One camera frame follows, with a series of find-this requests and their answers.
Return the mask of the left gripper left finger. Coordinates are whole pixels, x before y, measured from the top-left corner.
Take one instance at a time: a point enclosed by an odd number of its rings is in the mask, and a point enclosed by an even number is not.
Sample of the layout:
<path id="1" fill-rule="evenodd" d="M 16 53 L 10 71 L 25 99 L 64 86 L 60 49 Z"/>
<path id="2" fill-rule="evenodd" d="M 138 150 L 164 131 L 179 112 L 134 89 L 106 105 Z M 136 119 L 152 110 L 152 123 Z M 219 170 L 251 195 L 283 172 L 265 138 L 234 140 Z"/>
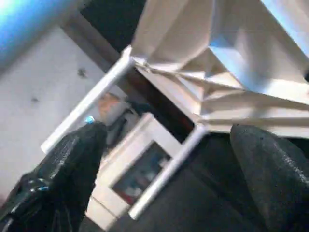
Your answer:
<path id="1" fill-rule="evenodd" d="M 95 187 L 106 138 L 102 122 L 64 136 L 9 193 L 0 208 L 1 231 L 77 232 Z"/>

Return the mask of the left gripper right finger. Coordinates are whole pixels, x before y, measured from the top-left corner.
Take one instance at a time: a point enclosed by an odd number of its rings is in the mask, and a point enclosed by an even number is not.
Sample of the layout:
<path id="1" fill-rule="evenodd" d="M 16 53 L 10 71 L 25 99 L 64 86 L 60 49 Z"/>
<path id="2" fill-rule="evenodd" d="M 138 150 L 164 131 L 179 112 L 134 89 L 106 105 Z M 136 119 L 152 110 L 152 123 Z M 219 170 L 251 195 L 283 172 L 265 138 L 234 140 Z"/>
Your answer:
<path id="1" fill-rule="evenodd" d="M 309 160 L 302 150 L 251 125 L 233 125 L 230 142 L 268 230 L 307 232 Z"/>

